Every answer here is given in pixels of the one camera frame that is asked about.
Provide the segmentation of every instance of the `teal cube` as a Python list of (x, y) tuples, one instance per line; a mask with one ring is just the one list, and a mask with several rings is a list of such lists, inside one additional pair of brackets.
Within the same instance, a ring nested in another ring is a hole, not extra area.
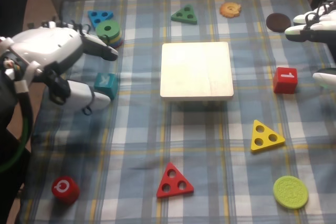
[(94, 85), (95, 90), (106, 94), (113, 100), (118, 91), (118, 79), (113, 73), (98, 73)]

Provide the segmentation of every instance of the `wooden board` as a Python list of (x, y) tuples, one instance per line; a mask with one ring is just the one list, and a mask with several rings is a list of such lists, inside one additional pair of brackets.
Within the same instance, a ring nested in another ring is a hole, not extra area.
[(171, 101), (218, 101), (233, 96), (227, 42), (162, 46), (160, 95)]

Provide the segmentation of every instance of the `triangle block with holes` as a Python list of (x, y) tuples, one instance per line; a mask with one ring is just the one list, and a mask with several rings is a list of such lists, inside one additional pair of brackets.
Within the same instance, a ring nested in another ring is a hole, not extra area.
[(172, 21), (196, 25), (197, 18), (192, 5), (186, 5), (171, 16)]
[(283, 136), (280, 136), (258, 120), (254, 120), (251, 140), (252, 153), (268, 150), (284, 143), (285, 139)]
[[(175, 176), (169, 176), (170, 172), (175, 172)], [(180, 184), (184, 183), (185, 188), (180, 189)], [(157, 189), (157, 198), (166, 198), (170, 196), (190, 194), (194, 192), (194, 187), (189, 183), (188, 180), (177, 170), (177, 168), (172, 164), (168, 163), (167, 168), (162, 176), (161, 183)]]
[(94, 28), (96, 28), (99, 23), (113, 18), (113, 12), (109, 10), (90, 10), (88, 11), (88, 15)]

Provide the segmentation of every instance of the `blue triangle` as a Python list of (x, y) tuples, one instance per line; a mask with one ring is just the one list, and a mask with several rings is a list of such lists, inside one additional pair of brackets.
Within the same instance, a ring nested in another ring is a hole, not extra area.
[(96, 28), (100, 22), (113, 17), (113, 12), (109, 10), (90, 10), (88, 14), (94, 28)]

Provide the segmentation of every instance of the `tablecloth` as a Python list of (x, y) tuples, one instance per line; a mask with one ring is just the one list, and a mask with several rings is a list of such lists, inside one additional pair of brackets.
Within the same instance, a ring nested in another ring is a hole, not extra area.
[[(240, 16), (222, 17), (223, 2), (240, 3)], [(186, 4), (193, 5), (197, 25), (170, 20)], [(293, 19), (309, 11), (307, 0), (86, 1), (65, 4), (64, 19), (89, 24), (92, 9), (114, 12), (124, 38), (119, 59), (84, 55), (67, 78), (93, 86), (98, 72), (116, 73), (119, 92), (92, 116), (54, 109), (45, 95), (22, 223), (336, 223), (335, 95), (312, 78), (334, 64), (325, 45), (290, 42), (265, 23), (271, 13)], [(205, 41), (229, 43), (233, 99), (212, 111), (163, 102), (162, 44)], [(277, 67), (298, 70), (296, 94), (273, 93)], [(286, 144), (253, 155), (255, 119), (283, 135)], [(168, 162), (194, 186), (193, 195), (156, 198)], [(72, 206), (51, 193), (62, 175), (80, 187)], [(283, 175), (307, 186), (304, 208), (276, 203), (272, 187)]]

